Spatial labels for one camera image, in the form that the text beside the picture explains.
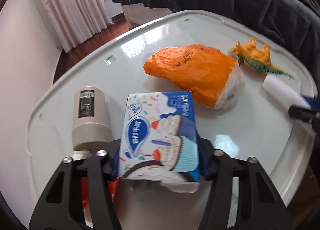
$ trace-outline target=dark gray bedding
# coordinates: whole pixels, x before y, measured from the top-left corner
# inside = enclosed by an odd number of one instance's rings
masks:
[[[231,18],[296,56],[320,89],[320,18],[298,0],[114,0],[172,12],[198,9]]]

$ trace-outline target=floral curtain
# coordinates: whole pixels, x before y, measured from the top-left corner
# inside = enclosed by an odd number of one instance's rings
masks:
[[[39,0],[37,5],[66,52],[112,24],[103,0]]]

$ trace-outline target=cylindrical container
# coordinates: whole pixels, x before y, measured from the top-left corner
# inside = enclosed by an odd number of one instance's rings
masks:
[[[73,150],[94,153],[112,140],[104,93],[96,87],[80,89],[73,109]]]

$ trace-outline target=bottle label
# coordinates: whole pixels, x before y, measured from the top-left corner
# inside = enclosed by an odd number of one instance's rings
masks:
[[[94,90],[83,90],[80,92],[79,116],[94,116]]]

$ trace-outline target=silver bolt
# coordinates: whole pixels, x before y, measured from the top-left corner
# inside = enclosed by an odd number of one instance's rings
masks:
[[[257,162],[258,162],[255,157],[249,157],[248,161],[249,161],[250,163],[257,163]]]
[[[224,155],[224,152],[222,150],[215,150],[213,153],[216,156],[223,156]]]
[[[65,157],[63,159],[63,163],[70,163],[70,162],[72,162],[72,157]]]
[[[100,150],[100,151],[97,151],[97,156],[105,156],[105,155],[107,155],[107,151],[106,150]]]

